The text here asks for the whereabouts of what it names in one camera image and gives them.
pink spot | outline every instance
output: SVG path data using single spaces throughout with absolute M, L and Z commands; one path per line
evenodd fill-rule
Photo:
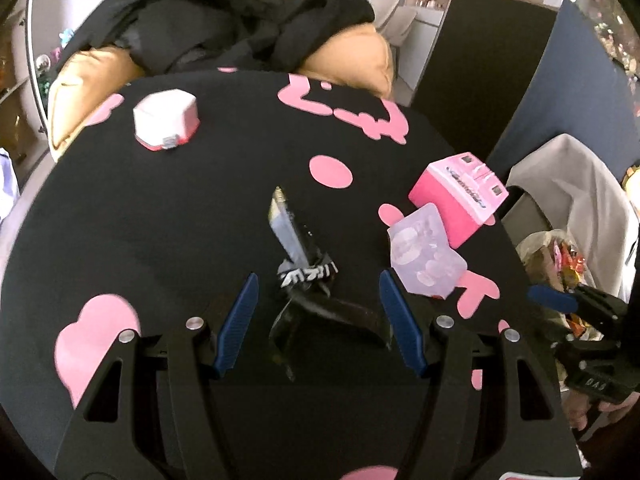
M 389 227 L 396 222 L 402 220 L 404 215 L 396 206 L 391 204 L 383 204 L 378 208 L 378 216 Z
M 111 94 L 98 107 L 98 109 L 89 116 L 89 118 L 84 122 L 84 126 L 103 123 L 111 116 L 111 110 L 120 106 L 123 101 L 124 97 L 120 94 Z
M 334 110 L 327 105 L 303 99 L 311 90 L 309 79 L 303 75 L 289 74 L 289 84 L 278 92 L 278 99 L 287 106 L 316 115 L 331 115 Z
M 309 161 L 309 171 L 320 184 L 334 189 L 349 187 L 353 182 L 351 170 L 332 156 L 316 155 Z
M 478 368 L 471 372 L 471 385 L 478 392 L 482 390 L 482 369 Z
M 397 474 L 398 469 L 379 465 L 358 469 L 346 474 L 340 480 L 394 480 Z
M 485 296 L 494 300 L 500 298 L 500 289 L 495 282 L 470 270 L 460 277 L 456 286 L 466 288 L 458 300 L 458 313 L 463 319 L 473 316 Z
M 354 114 L 342 108 L 334 110 L 334 116 L 342 122 L 361 128 L 369 139 L 380 140 L 382 136 L 391 137 L 398 144 L 406 144 L 406 135 L 409 133 L 409 123 L 396 103 L 381 99 L 382 104 L 389 114 L 389 120 L 375 120 L 367 113 Z
M 136 311 L 124 298 L 103 294 L 87 301 L 78 321 L 58 334 L 53 357 L 74 409 L 114 339 L 127 328 L 140 333 Z

dark panel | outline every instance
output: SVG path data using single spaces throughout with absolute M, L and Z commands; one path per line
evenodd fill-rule
M 628 80 L 565 0 L 545 54 L 511 123 L 487 163 L 501 177 L 557 134 L 591 149 L 618 180 L 640 158 Z
M 412 108 L 457 152 L 485 160 L 544 52 L 556 12 L 517 0 L 452 0 Z

human hand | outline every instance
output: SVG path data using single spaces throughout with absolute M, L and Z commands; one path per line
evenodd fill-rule
M 603 413 L 607 413 L 609 423 L 614 424 L 631 411 L 639 397 L 640 394 L 634 392 L 620 404 L 601 401 L 598 409 Z M 588 395 L 571 390 L 569 396 L 562 403 L 562 410 L 569 420 L 569 426 L 579 431 L 584 430 L 587 427 L 587 412 L 590 407 L 591 403 Z

white cloth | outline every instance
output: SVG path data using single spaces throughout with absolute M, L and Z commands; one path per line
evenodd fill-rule
M 562 134 L 512 169 L 507 186 L 536 201 L 554 229 L 578 244 L 600 290 L 628 302 L 636 275 L 638 216 L 604 163 Z
M 0 220 L 9 216 L 11 209 L 20 198 L 18 179 L 15 177 L 14 165 L 9 154 L 0 148 L 0 165 L 2 166 L 2 192 L 0 192 Z

round black table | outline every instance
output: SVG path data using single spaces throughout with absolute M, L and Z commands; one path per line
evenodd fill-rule
M 337 480 L 364 466 L 399 466 L 426 384 L 395 345 L 387 351 L 318 323 L 296 336 L 294 384 L 270 359 L 268 334 L 283 307 L 276 269 L 285 253 L 267 212 L 281 186 L 340 269 L 334 294 L 382 309 L 378 279 L 389 254 L 378 208 L 414 211 L 412 185 L 452 150 L 411 110 L 402 110 L 405 144 L 374 140 L 318 113 L 344 108 L 388 120 L 379 99 L 311 81 L 305 99 L 324 106 L 305 111 L 278 98 L 288 83 L 286 74 L 218 71 L 137 80 L 50 174 L 15 242 L 0 310 L 0 402 L 50 469 L 72 414 L 54 345 L 90 298 L 126 298 L 142 335 L 153 335 L 184 325 L 216 295 L 237 292 L 249 272 L 259 276 L 260 300 L 235 368 L 212 388 L 241 477 Z M 188 144 L 149 151 L 134 138 L 132 109 L 172 88 L 197 97 L 201 125 Z M 353 183 L 331 189 L 316 182 L 309 170 L 316 155 L 347 165 Z M 527 278 L 501 225 L 483 226 L 458 252 L 470 270 L 497 283 L 500 299 L 485 298 L 463 321 L 457 289 L 443 310 L 480 332 L 496 335 L 505 319 L 526 334 Z

